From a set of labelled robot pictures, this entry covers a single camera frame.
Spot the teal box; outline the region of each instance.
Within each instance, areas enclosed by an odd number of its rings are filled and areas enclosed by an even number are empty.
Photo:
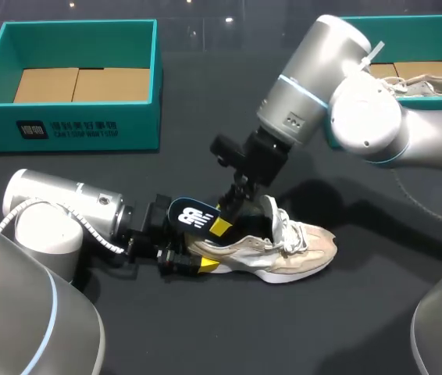
[[[372,47],[380,41],[385,43],[374,63],[442,61],[442,16],[344,17],[344,20],[358,28]],[[442,109],[442,98],[400,98],[398,101],[412,109]],[[329,145],[340,147],[328,121],[326,132]]]
[[[149,68],[146,102],[13,103],[26,68]],[[159,148],[156,20],[6,22],[0,30],[0,152]]]

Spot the new balance logo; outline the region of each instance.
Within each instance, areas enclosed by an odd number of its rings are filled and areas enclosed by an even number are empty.
[[[204,225],[207,224],[210,219],[212,219],[214,216],[202,211],[199,211],[198,209],[192,209],[191,207],[187,207],[183,210],[183,213],[179,215],[177,218],[180,222],[191,225],[194,224],[196,228],[202,228]]]

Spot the cardboard piece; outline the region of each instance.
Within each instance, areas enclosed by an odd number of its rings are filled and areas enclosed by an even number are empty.
[[[150,69],[104,68],[81,69],[74,102],[147,101]]]
[[[397,77],[393,64],[372,64],[370,74],[375,78]]]
[[[405,80],[423,74],[442,77],[442,61],[395,62],[394,67],[398,76]]]
[[[77,68],[25,69],[15,103],[71,102]]]

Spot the black tabletop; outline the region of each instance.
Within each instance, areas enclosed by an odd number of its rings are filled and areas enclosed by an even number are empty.
[[[216,163],[211,141],[222,132],[242,142],[258,126],[260,100],[323,13],[442,13],[442,0],[0,0],[0,23],[157,17],[165,75],[159,152],[0,155],[0,219],[20,168],[118,191],[140,216],[156,193],[216,198],[233,171]],[[441,172],[400,175],[442,214]],[[93,255],[82,290],[105,324],[104,375],[417,373],[410,320],[442,277],[442,222],[407,200],[390,171],[332,151],[322,134],[263,191],[336,234],[330,266],[268,285],[243,273],[161,278],[143,262],[128,280]]]

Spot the sneaker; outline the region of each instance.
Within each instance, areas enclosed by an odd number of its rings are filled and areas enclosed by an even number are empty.
[[[219,262],[212,273],[246,271],[272,284],[313,275],[332,261],[337,252],[332,233],[290,220],[268,195],[263,195],[260,203],[271,221],[271,239],[248,235],[231,245],[219,246],[186,236],[190,252]]]
[[[442,77],[422,76],[404,80],[400,77],[387,77],[381,80],[383,86],[397,98],[417,98],[442,96]]]

